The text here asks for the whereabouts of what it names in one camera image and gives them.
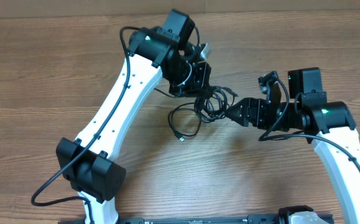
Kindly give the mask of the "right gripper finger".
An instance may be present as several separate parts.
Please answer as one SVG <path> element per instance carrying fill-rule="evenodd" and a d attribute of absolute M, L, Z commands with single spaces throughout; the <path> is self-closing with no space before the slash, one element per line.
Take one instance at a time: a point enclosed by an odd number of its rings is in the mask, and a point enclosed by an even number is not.
<path fill-rule="evenodd" d="M 233 117 L 233 118 L 230 118 L 231 121 L 234 121 L 235 123 L 243 126 L 243 127 L 248 127 L 249 126 L 249 121 L 246 119 L 246 118 L 243 118 L 243 117 Z"/>
<path fill-rule="evenodd" d="M 227 118 L 231 120 L 243 119 L 245 115 L 244 106 L 243 105 L 233 105 L 230 106 L 226 111 L 225 115 Z"/>

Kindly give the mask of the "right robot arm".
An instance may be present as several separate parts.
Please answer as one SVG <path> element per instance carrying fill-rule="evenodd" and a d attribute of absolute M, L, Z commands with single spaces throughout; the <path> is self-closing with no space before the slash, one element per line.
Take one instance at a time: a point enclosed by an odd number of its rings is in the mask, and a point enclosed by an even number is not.
<path fill-rule="evenodd" d="M 287 80 L 284 85 L 275 71 L 259 77 L 266 98 L 244 98 L 226 117 L 264 130 L 260 141 L 306 139 L 330 177 L 345 222 L 360 223 L 360 142 L 348 106 L 327 100 L 318 67 L 291 70 Z"/>

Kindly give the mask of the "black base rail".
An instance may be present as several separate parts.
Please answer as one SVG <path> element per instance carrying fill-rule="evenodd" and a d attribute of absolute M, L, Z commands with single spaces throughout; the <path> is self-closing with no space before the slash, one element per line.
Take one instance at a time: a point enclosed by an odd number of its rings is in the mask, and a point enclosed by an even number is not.
<path fill-rule="evenodd" d="M 280 223 L 278 215 L 248 215 L 247 217 L 221 218 L 171 218 L 149 219 L 119 218 L 118 224 L 275 224 Z"/>

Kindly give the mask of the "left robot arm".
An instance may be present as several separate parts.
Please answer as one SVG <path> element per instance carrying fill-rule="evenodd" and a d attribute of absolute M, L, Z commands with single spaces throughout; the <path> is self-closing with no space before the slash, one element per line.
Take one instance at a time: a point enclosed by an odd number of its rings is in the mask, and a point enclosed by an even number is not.
<path fill-rule="evenodd" d="M 56 148 L 63 177 L 84 203 L 83 223 L 116 223 L 114 198 L 126 176 L 116 164 L 121 144 L 140 107 L 162 81 L 172 97 L 196 97 L 208 86 L 207 44 L 190 43 L 192 19 L 170 11 L 162 26 L 133 28 L 124 44 L 120 75 L 90 123 L 76 139 Z"/>

